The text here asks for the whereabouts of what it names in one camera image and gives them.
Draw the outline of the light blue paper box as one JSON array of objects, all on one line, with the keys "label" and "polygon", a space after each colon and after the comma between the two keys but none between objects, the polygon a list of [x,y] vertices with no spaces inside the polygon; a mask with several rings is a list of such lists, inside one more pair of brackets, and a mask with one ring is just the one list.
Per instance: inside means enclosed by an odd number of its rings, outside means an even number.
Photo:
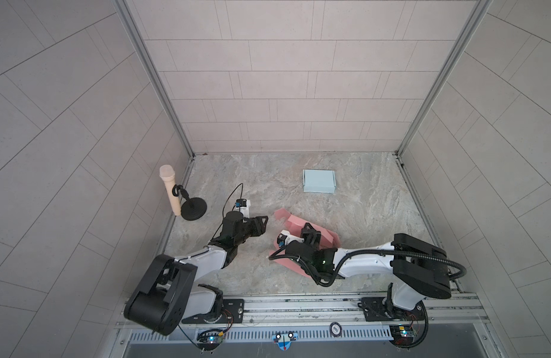
[{"label": "light blue paper box", "polygon": [[303,170],[304,192],[333,194],[336,188],[335,171],[320,169]]}]

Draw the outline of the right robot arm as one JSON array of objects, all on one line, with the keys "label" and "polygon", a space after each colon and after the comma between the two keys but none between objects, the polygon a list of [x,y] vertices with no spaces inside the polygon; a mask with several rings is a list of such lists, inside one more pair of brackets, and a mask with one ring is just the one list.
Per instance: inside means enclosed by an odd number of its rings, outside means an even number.
[{"label": "right robot arm", "polygon": [[299,237],[282,231],[276,239],[278,250],[269,259],[289,260],[322,287],[357,275],[390,274],[400,283],[389,286],[382,302],[389,318],[401,311],[410,313],[424,298],[450,298],[449,267],[462,272],[443,249],[408,234],[395,234],[392,242],[365,249],[322,249],[320,237],[309,223]]}]

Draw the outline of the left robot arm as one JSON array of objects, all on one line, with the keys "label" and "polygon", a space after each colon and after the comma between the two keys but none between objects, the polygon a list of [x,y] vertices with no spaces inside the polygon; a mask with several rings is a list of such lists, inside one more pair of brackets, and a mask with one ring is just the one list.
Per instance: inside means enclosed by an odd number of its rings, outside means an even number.
[{"label": "left robot arm", "polygon": [[265,234],[268,220],[230,211],[220,225],[220,235],[201,251],[186,257],[155,257],[126,302],[124,317],[163,336],[174,332],[183,319],[203,316],[214,322],[221,318],[223,291],[197,281],[226,268],[239,245]]}]

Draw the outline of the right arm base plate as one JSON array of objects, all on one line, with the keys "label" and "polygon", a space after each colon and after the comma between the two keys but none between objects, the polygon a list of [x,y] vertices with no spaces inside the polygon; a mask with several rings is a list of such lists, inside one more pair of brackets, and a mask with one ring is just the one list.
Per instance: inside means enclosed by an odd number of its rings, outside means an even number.
[{"label": "right arm base plate", "polygon": [[358,302],[358,308],[363,311],[366,322],[411,322],[426,320],[426,308],[422,301],[411,310],[403,310],[398,307],[387,309],[384,304],[386,298],[362,298]]}]

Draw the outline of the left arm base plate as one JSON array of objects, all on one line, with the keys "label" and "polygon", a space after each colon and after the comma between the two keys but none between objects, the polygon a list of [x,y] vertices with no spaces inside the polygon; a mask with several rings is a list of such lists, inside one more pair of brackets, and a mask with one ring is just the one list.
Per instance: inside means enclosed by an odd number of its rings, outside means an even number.
[{"label": "left arm base plate", "polygon": [[220,315],[212,318],[210,314],[198,314],[183,319],[183,325],[227,325],[241,324],[244,320],[244,299],[224,299]]}]

